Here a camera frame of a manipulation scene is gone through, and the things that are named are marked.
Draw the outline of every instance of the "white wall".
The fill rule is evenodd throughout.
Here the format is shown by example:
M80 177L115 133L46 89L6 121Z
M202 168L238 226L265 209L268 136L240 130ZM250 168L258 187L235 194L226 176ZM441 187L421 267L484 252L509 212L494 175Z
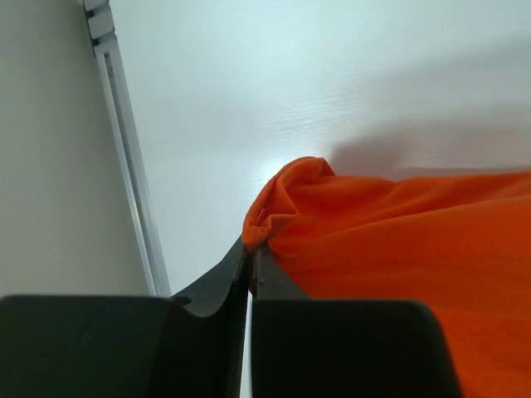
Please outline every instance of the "white wall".
M0 296L146 294L76 0L0 2Z
M299 156L526 167L531 2L110 0L173 292Z

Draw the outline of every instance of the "orange cloth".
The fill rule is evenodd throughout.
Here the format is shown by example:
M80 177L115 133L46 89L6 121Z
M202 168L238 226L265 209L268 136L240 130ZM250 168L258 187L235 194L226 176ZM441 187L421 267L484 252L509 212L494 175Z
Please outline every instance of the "orange cloth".
M265 185L243 240L312 298L420 300L465 396L531 397L531 172L390 182L301 158Z

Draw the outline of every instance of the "white trim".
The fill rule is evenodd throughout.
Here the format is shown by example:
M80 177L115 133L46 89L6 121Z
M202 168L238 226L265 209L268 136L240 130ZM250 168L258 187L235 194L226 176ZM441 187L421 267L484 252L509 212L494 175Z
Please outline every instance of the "white trim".
M86 11L95 10L98 7L102 7L107 4L109 0L85 0L83 5L85 6Z
M108 11L105 10L104 12L98 13L89 18L88 22L90 37L93 39L114 32L114 21L113 16L110 13L110 8L108 8Z
M149 190L133 110L125 82L124 67L114 34L94 48L105 92L120 167L124 177L129 209L148 282L149 293L171 295L158 231L151 211Z

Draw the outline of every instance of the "black plastic object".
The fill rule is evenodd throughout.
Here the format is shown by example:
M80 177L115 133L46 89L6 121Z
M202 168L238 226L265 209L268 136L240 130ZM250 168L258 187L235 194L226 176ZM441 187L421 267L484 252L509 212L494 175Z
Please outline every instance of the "black plastic object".
M189 291L175 301L3 299L0 396L238 397L248 286L242 253L237 242L196 282L201 298Z
M311 300L241 240L172 299L2 300L0 396L237 398L250 282L255 398L461 396L427 307Z

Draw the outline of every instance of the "beige wall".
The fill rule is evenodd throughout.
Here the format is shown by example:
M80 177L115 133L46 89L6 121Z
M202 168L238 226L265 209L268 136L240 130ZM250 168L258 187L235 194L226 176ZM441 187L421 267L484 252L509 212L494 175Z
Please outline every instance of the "beige wall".
M146 294L76 0L0 2L0 296Z

